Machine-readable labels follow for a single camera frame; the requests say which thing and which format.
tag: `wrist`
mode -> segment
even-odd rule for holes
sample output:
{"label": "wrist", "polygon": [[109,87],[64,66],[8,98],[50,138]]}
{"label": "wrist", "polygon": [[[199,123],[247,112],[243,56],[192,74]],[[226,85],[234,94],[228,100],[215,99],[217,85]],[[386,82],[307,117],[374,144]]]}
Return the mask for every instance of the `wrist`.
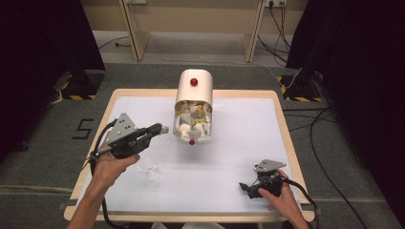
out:
{"label": "wrist", "polygon": [[107,190],[108,187],[103,186],[101,182],[97,182],[96,180],[92,179],[86,189],[85,195],[89,196],[89,198],[104,198]]}
{"label": "wrist", "polygon": [[308,222],[302,216],[291,219],[290,222],[294,226],[294,229],[309,229]]}

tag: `black curtain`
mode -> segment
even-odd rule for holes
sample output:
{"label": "black curtain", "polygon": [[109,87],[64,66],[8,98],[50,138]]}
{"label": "black curtain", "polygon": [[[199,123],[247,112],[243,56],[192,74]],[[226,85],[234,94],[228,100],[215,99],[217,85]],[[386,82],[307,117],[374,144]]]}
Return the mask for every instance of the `black curtain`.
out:
{"label": "black curtain", "polygon": [[309,0],[287,64],[324,75],[348,140],[403,227],[404,12],[402,0]]}
{"label": "black curtain", "polygon": [[57,78],[105,70],[80,1],[0,3],[2,120],[0,162],[26,140],[54,96]]}

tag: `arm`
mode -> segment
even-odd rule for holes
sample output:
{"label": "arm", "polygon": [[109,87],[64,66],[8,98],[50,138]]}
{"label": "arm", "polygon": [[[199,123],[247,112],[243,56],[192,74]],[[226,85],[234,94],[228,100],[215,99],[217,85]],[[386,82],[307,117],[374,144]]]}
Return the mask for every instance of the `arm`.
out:
{"label": "arm", "polygon": [[139,155],[124,159],[116,159],[111,153],[101,155],[92,181],[67,228],[92,228],[107,190],[113,186],[116,179],[128,166],[135,164],[138,160]]}
{"label": "arm", "polygon": [[[278,170],[281,177],[287,177],[282,171]],[[287,220],[294,226],[295,229],[308,229],[309,225],[304,219],[301,210],[298,208],[295,201],[294,194],[292,193],[289,185],[283,183],[281,188],[281,195],[277,198],[265,189],[259,189],[260,195],[270,200],[271,204],[268,207],[268,211],[277,209]]]}

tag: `electrical outlet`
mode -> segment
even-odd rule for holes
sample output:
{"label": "electrical outlet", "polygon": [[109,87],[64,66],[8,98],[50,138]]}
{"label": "electrical outlet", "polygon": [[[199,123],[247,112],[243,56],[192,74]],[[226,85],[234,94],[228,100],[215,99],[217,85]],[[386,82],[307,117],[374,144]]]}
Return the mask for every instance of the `electrical outlet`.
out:
{"label": "electrical outlet", "polygon": [[287,0],[266,0],[265,6],[270,7],[270,2],[273,2],[273,8],[281,8],[282,3],[284,3],[284,6],[287,4]]}

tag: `black cable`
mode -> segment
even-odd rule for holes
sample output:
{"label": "black cable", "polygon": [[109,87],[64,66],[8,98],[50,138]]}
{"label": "black cable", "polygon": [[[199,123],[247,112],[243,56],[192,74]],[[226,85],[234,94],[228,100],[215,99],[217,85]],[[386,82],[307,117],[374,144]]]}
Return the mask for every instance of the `black cable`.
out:
{"label": "black cable", "polygon": [[299,183],[297,183],[297,182],[295,182],[295,181],[293,181],[293,180],[290,180],[290,179],[288,179],[288,178],[283,178],[282,181],[283,181],[284,183],[293,185],[293,186],[297,187],[299,190],[301,190],[301,192],[304,194],[305,198],[310,202],[310,204],[313,205],[314,212],[315,212],[316,228],[319,228],[319,218],[316,216],[316,213],[317,213],[317,211],[318,211],[318,205],[316,205],[315,201],[313,201],[313,199],[309,196],[309,194],[308,194],[307,191],[304,189],[304,187],[301,186],[301,184],[299,184]]}
{"label": "black cable", "polygon": [[[327,117],[327,116],[329,116],[329,115],[330,115],[330,114],[325,115],[325,116],[323,116],[323,117],[319,117],[318,119],[320,119],[320,120],[324,120],[324,121],[328,121],[328,122],[337,122],[337,121],[333,121],[333,120],[328,120],[328,119],[325,119],[325,117]],[[308,115],[300,115],[300,114],[285,114],[285,116],[301,116],[301,117],[316,118],[316,117],[313,117],[313,116],[308,116]],[[308,125],[305,125],[305,126],[296,127],[296,128],[293,128],[293,129],[288,129],[288,131],[289,131],[289,132],[296,131],[296,130],[299,130],[299,129],[306,128],[306,127],[308,127],[308,126],[310,126],[310,125],[311,125],[311,123],[310,123],[310,124],[308,124]]]}
{"label": "black cable", "polygon": [[115,41],[115,40],[120,40],[120,39],[124,39],[124,38],[127,38],[127,37],[129,37],[129,36],[122,36],[122,37],[119,37],[119,38],[114,38],[114,39],[110,40],[109,42],[105,43],[104,45],[98,47],[98,49],[103,48],[104,46],[110,44],[111,42],[113,42],[113,41]]}
{"label": "black cable", "polygon": [[[104,129],[101,131],[101,134],[98,136],[98,139],[97,139],[97,142],[96,142],[96,146],[95,146],[95,148],[93,149],[93,151],[91,152],[90,158],[89,158],[89,160],[88,160],[89,163],[90,163],[90,171],[92,172],[92,175],[95,173],[96,164],[97,164],[97,157],[98,157],[98,155],[97,155],[96,153],[97,153],[98,147],[99,147],[99,145],[100,145],[100,143],[101,143],[101,139],[102,139],[102,137],[105,135],[105,133],[107,132],[108,129],[114,127],[114,125],[116,124],[116,122],[117,122],[117,120],[115,119],[114,121],[108,123],[108,124],[104,127]],[[122,226],[120,226],[120,225],[113,224],[113,223],[110,221],[110,218],[108,217],[107,202],[105,201],[105,198],[103,198],[103,200],[102,200],[102,202],[101,202],[101,207],[102,207],[102,214],[103,214],[103,216],[104,216],[104,220],[105,220],[105,222],[106,222],[110,227],[112,227],[112,228],[117,228],[117,229],[126,229],[125,227],[122,227]]]}
{"label": "black cable", "polygon": [[260,42],[262,43],[262,45],[266,48],[266,50],[269,50],[269,52],[270,52],[270,51],[272,51],[272,52],[282,52],[282,53],[288,54],[288,52],[286,52],[286,51],[275,50],[274,48],[270,47],[268,44],[266,44],[266,43],[262,40],[262,38],[260,37],[260,35],[257,35],[257,38],[259,38],[259,40],[260,40]]}
{"label": "black cable", "polygon": [[118,42],[116,42],[116,47],[131,47],[131,45],[121,45]]}
{"label": "black cable", "polygon": [[278,22],[277,22],[277,20],[276,20],[274,14],[273,14],[273,11],[272,11],[272,8],[273,8],[273,7],[272,7],[272,4],[270,4],[270,14],[271,14],[271,17],[272,17],[273,20],[274,20],[274,23],[276,24],[277,31],[279,32],[279,37],[277,38],[277,43],[278,43],[278,41],[279,41],[280,38],[281,38],[281,39],[284,41],[284,43],[285,43],[285,45],[286,45],[286,48],[287,48],[287,50],[288,50],[288,52],[289,52],[290,45],[289,45],[288,41],[286,40],[286,36],[285,36],[285,33],[284,33],[284,22],[285,22],[285,20],[286,20],[286,5],[284,4],[284,2],[280,3],[280,5],[281,5],[281,13],[282,13],[282,17],[281,17],[281,20],[282,20],[281,27],[278,25]]}
{"label": "black cable", "polygon": [[280,5],[281,5],[281,15],[282,15],[281,16],[281,31],[282,31],[281,34],[284,37],[283,40],[284,40],[284,43],[286,45],[286,49],[289,52],[289,48],[291,48],[291,46],[289,45],[289,43],[288,43],[288,41],[286,39],[286,34],[284,32],[284,22],[286,21],[286,12],[287,12],[286,4],[284,2],[281,2]]}
{"label": "black cable", "polygon": [[310,139],[310,146],[312,148],[313,154],[315,155],[316,161],[318,162],[322,172],[324,173],[325,177],[328,179],[328,181],[330,182],[330,184],[333,186],[333,188],[339,193],[340,197],[342,197],[342,199],[345,200],[345,202],[349,205],[349,207],[352,209],[352,211],[354,212],[354,214],[356,215],[356,217],[358,218],[358,220],[360,221],[361,225],[363,226],[363,228],[367,229],[366,224],[364,223],[363,219],[360,217],[360,215],[357,213],[357,211],[354,209],[354,207],[352,206],[352,204],[349,202],[349,200],[343,195],[343,193],[337,188],[337,186],[334,184],[334,182],[332,181],[332,179],[330,178],[330,176],[328,175],[327,171],[325,170],[324,166],[322,165],[321,160],[319,159],[319,156],[315,150],[314,144],[313,144],[313,137],[312,137],[312,130],[313,130],[313,125],[315,124],[315,122],[319,119],[319,117],[322,115],[323,112],[327,111],[329,108],[323,110],[322,112],[320,112],[318,114],[318,116],[315,118],[315,120],[313,120],[313,122],[310,125],[310,129],[309,129],[309,139]]}
{"label": "black cable", "polygon": [[281,59],[282,61],[284,61],[284,62],[287,63],[286,59],[284,59],[281,55],[279,55],[279,54],[277,53],[277,52],[284,52],[284,51],[279,51],[279,50],[276,50],[276,49],[270,47],[270,46],[267,45],[265,42],[263,42],[263,40],[260,38],[259,35],[258,35],[257,37],[259,38],[259,41],[262,43],[262,45],[265,47],[265,49],[266,49],[268,52],[270,52],[271,54],[273,54],[273,55],[276,56],[277,58],[279,58],[279,59]]}
{"label": "black cable", "polygon": [[[328,121],[328,122],[337,122],[336,120],[329,120],[325,119],[327,116],[331,116],[332,114],[325,115],[323,117],[319,117],[318,119]],[[302,115],[302,114],[284,114],[284,116],[299,116],[299,117],[308,117],[308,118],[316,118],[314,116],[309,116],[309,115]]]}

